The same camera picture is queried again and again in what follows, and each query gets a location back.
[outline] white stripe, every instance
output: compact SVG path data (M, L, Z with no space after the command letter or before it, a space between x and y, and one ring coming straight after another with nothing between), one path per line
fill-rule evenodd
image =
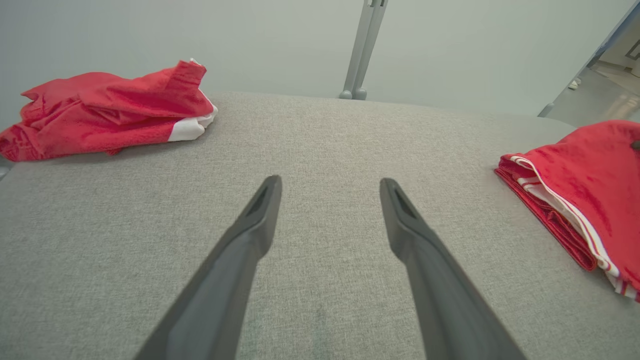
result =
M613 277L613 275L609 274L609 273L604 273L607 276L607 279L609 279L609 281L611 281L611 284L613 285L613 287L616 287L616 284L618 283L618 278L617 277Z
M558 195L558 193L556 193L551 188L549 188L547 184L545 184L545 182L542 180L542 177L540 176L538 169L533 163L531 163L531 161L521 156L512 156L511 161L515 162L520 166L523 166L523 164L531 166L532 168L531 170L535 171L536 175L538 175L538 179L540 179L540 182L548 191L548 193L551 194L551 196L553 196L554 198L556 198L562 205L566 207L568 211L570 211L574 216L577 217L577 219L579 220L577 223L578 225L580 225L580 229L582 230L582 233L586 235L585 239L587 240L587 245L589 245L589 250L596 257L597 260L600 260L598 262L598 266L604 269L605 271L607 267L611 266L608 272L615 277L619 277L620 271L618 270L618 267L609 258L609 255L607 254L607 250L605 249L604 244L602 243L602 240L598 235L598 232L593 227L593 225L591 225L589 220L582 214L582 212L578 208L576 208L571 202L568 202L566 199Z
M213 112L199 117L187 117L177 121L173 125L169 140L167 142L179 142L184 140L194 140L204 134L204 129L213 122L213 118L218 113L218 108L213 107Z
M620 279L616 279L615 292L616 293L622 292L622 280Z
M580 234L584 242L588 244L586 240L586 236L584 235L584 233L582 232L582 229L580 228L580 222L578 221L578 218L575 217L575 215L571 211L568 211L567 208L564 207L561 202L559 202L556 198L554 198L553 195L551 195L542 184L535 184L535 185L526 184L525 186L523 186L523 189L529 192L531 195L546 202L549 206L551 206L558 213L564 216L564 218L567 219L567 221L569 221L571 226L578 232L578 234Z
M518 179L518 184L522 185L522 184L526 184L526 183L537 183L538 181L540 181L540 179L535 176L535 177L521 177L520 179Z
M631 286L631 284L627 284L627 292L625 293L625 296L635 299L637 294L638 294L637 290L634 289L634 287Z

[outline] red cloth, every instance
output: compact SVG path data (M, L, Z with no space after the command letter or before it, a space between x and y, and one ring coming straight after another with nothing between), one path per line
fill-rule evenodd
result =
M557 144L504 155L495 172L578 264L597 264L621 287L640 290L640 151L630 146L636 140L640 124L601 122Z
M213 112L198 89L206 72L194 61L180 61L131 80L90 72L36 86L22 93L32 100L20 111L22 122L0 133L0 154L11 161L43 160L167 142L179 120Z

